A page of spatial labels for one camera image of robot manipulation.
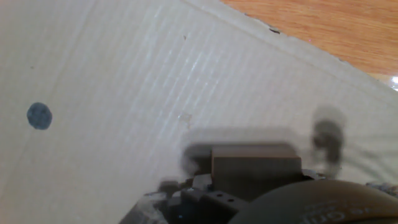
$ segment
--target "cardboard edge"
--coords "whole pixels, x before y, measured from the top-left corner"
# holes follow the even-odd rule
[[[287,36],[277,28],[258,19],[248,17],[244,15],[244,13],[225,5],[221,1],[207,1],[206,4],[204,4],[202,0],[181,1],[198,10],[217,17],[219,20],[242,30],[248,35],[257,38],[266,44],[278,48],[280,51],[297,58],[297,60],[301,60],[304,63],[317,67],[330,76],[333,76],[365,93],[368,97],[374,98],[377,101],[383,101],[389,106],[398,109],[398,105],[395,104],[398,100],[396,91],[388,88],[385,84],[377,81],[373,77],[370,77],[359,69],[354,68],[348,62],[342,61],[338,57],[321,50],[312,44],[296,37]],[[316,63],[314,63],[313,60],[314,55],[317,55]],[[354,76],[347,76],[345,73],[335,73],[337,67],[343,69],[345,72],[354,74]]]

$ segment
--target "cardboard sheet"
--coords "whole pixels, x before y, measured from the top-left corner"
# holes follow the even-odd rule
[[[344,127],[340,179],[397,180],[398,94],[218,1],[2,0],[0,47],[2,224],[117,223],[159,180],[184,178],[194,129],[293,139],[316,168],[325,111]],[[27,121],[35,102],[47,130]]]

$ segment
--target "wooden surface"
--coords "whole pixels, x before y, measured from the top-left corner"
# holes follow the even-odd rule
[[[398,1],[223,0],[398,88]]]

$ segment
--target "small mark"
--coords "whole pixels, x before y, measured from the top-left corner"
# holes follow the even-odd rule
[[[178,116],[178,120],[180,120],[181,122],[185,123],[187,125],[187,129],[191,128],[191,120],[192,120],[192,114],[188,114],[188,113],[181,113]]]
[[[26,113],[29,124],[34,129],[46,130],[52,121],[52,113],[44,103],[34,103]]]
[[[276,34],[280,34],[280,31],[279,31],[278,29],[276,29],[275,27],[270,27],[269,30],[270,30],[271,32],[276,33]]]

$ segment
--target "blurry object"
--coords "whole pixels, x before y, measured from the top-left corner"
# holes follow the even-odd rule
[[[159,189],[173,185],[164,188],[173,192],[146,194],[120,224],[398,222],[394,186],[369,184],[388,195],[325,179],[302,170],[301,158],[288,145],[222,144],[211,146],[210,153],[210,167],[199,167],[210,174],[179,185],[161,183]]]

